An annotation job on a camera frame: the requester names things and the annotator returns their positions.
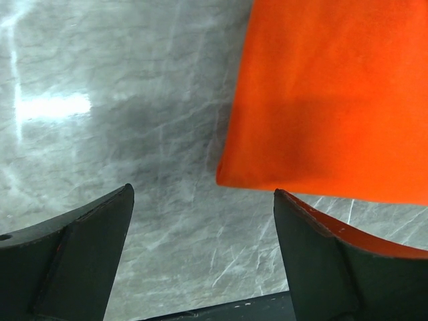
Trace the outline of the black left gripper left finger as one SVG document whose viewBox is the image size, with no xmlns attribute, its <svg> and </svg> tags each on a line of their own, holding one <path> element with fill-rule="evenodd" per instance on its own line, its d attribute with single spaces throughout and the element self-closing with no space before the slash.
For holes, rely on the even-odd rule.
<svg viewBox="0 0 428 321">
<path fill-rule="evenodd" d="M 133 208 L 126 184 L 1 235 L 1 319 L 103 320 Z"/>
</svg>

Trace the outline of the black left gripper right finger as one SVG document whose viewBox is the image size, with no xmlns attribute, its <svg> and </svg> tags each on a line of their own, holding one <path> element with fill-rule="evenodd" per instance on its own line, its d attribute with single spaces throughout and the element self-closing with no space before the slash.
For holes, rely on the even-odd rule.
<svg viewBox="0 0 428 321">
<path fill-rule="evenodd" d="M 274 219 L 298 320 L 426 320 L 427 252 L 373 236 L 292 194 Z"/>
</svg>

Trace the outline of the orange t-shirt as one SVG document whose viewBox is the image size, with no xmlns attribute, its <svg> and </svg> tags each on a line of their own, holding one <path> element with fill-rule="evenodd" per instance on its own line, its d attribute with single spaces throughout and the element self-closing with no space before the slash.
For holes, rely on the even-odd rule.
<svg viewBox="0 0 428 321">
<path fill-rule="evenodd" d="M 427 204 L 427 2 L 255 1 L 216 181 Z"/>
</svg>

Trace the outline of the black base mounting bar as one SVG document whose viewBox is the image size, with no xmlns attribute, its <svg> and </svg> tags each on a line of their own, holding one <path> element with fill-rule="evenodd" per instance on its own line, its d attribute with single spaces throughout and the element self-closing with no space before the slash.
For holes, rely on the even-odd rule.
<svg viewBox="0 0 428 321">
<path fill-rule="evenodd" d="M 296 321 L 290 292 L 148 318 L 146 321 Z"/>
</svg>

